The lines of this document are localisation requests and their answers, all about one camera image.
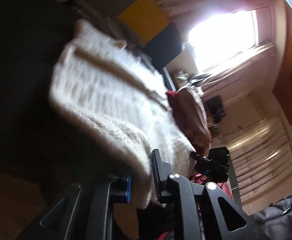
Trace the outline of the white knitted sweater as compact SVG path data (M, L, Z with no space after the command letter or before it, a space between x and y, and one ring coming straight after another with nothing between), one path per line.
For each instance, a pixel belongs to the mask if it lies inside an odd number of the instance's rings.
M163 79L87 20L54 65L49 99L58 113L98 142L133 174L132 204L156 201L151 152L183 176L194 166L193 146L171 114Z

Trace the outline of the red garment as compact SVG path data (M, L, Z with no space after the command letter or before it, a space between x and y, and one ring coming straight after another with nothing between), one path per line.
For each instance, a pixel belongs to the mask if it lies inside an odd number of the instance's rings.
M176 91L172 91L172 90L168 90L166 92L166 96L167 96L167 100L169 102L169 105L172 109L174 109L175 107L178 106L178 92Z

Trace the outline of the grey zippered bag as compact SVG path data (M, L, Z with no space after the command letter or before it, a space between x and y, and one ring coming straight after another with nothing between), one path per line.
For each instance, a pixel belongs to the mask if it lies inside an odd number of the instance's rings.
M250 218L270 239L292 239L292 193Z

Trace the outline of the yellow grey black cushion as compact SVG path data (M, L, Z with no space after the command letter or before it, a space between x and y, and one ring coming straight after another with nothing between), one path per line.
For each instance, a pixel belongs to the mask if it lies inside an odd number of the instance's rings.
M179 32L153 0L57 0L71 2L95 27L163 69L183 51Z

